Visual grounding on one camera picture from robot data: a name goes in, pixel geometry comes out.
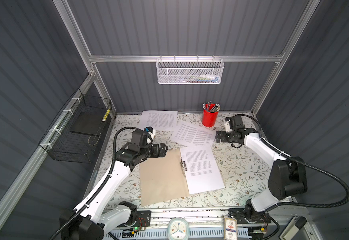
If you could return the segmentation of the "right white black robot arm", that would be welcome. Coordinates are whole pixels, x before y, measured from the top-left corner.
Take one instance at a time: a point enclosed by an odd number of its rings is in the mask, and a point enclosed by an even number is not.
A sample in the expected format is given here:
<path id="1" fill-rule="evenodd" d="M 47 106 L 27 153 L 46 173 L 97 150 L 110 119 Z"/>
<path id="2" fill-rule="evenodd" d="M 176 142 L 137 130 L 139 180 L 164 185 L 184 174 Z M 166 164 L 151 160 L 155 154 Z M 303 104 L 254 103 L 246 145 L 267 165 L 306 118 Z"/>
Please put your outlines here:
<path id="1" fill-rule="evenodd" d="M 283 152 L 272 149 L 272 145 L 253 128 L 229 133 L 217 131 L 215 139 L 217 143 L 230 143 L 232 147 L 235 144 L 246 146 L 271 167 L 267 189 L 245 203 L 241 215 L 247 222 L 254 223 L 284 199 L 307 192 L 305 166 L 288 160 L 282 156 Z"/>

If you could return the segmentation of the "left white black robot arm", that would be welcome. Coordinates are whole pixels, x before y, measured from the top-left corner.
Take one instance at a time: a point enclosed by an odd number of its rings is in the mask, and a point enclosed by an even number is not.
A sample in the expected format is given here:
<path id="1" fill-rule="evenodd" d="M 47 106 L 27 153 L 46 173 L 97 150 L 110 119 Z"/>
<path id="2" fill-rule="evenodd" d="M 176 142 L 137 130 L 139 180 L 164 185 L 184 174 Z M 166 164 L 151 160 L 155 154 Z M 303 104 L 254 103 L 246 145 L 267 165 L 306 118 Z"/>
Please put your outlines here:
<path id="1" fill-rule="evenodd" d="M 163 158 L 168 146 L 154 144 L 147 149 L 134 152 L 120 149 L 114 154 L 114 166 L 103 176 L 101 181 L 73 211 L 66 211 L 60 216 L 60 234 L 62 240 L 101 240 L 105 234 L 119 226 L 141 227 L 137 207 L 126 201 L 103 213 L 119 185 L 130 175 L 139 163 L 148 158 Z"/>

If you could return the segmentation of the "large front printed sheet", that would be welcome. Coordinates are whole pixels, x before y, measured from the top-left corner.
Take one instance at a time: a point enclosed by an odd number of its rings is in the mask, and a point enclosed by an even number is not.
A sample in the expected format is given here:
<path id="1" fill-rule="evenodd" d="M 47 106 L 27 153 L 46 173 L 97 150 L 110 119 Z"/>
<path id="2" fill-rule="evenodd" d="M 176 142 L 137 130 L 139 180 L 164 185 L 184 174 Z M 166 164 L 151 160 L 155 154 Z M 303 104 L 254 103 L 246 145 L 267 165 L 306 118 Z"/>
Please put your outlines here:
<path id="1" fill-rule="evenodd" d="M 180 149 L 186 162 L 185 172 L 188 192 L 191 195 L 224 189 L 224 181 L 210 145 Z"/>

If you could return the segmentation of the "brown kraft paper folder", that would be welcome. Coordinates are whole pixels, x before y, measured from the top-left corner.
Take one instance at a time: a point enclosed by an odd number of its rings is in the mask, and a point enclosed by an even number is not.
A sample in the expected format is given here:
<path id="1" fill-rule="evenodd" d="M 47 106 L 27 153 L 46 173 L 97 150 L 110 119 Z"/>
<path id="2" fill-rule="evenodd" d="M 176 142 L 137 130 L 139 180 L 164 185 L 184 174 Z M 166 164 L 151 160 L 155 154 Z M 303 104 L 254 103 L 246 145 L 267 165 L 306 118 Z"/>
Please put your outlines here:
<path id="1" fill-rule="evenodd" d="M 142 206 L 191 195 L 180 164 L 180 149 L 167 152 L 164 158 L 149 158 L 140 164 Z"/>

